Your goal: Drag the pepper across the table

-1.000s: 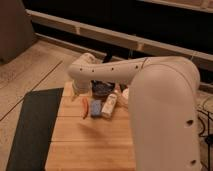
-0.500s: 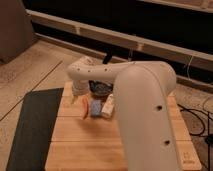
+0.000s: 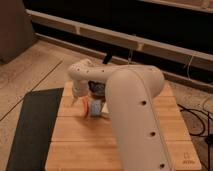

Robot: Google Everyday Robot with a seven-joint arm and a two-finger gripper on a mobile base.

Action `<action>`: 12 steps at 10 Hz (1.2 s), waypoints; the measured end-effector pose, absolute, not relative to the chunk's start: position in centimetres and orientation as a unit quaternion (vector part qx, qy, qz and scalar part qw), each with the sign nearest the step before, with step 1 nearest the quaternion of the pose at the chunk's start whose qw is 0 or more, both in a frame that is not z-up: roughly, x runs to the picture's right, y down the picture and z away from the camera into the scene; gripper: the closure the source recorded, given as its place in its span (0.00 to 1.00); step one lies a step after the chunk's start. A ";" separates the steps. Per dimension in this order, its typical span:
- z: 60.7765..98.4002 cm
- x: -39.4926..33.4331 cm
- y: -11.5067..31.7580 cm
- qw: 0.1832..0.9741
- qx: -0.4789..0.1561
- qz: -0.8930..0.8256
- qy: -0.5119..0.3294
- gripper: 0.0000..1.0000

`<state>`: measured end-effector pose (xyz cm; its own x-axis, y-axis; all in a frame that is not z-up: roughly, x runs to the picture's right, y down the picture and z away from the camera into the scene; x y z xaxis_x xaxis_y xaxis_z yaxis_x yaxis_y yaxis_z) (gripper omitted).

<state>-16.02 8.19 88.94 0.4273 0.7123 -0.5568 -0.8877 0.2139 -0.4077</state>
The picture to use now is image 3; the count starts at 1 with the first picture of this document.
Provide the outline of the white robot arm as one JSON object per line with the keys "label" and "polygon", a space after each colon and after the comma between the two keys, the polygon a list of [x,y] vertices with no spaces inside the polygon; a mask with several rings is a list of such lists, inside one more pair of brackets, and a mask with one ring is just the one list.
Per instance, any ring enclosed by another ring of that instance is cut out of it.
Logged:
{"label": "white robot arm", "polygon": [[73,96],[88,94],[90,81],[105,85],[107,109],[124,171],[174,171],[153,99],[164,75],[151,65],[96,66],[89,59],[68,68]]}

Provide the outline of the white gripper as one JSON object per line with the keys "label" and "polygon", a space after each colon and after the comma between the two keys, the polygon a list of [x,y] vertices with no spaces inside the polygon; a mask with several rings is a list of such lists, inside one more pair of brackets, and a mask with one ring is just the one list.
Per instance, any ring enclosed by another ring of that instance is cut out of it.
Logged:
{"label": "white gripper", "polygon": [[78,101],[78,97],[82,97],[88,94],[89,92],[88,82],[85,80],[83,81],[74,80],[73,86],[72,86],[72,92],[73,92],[73,97],[71,101],[71,106],[73,106]]}

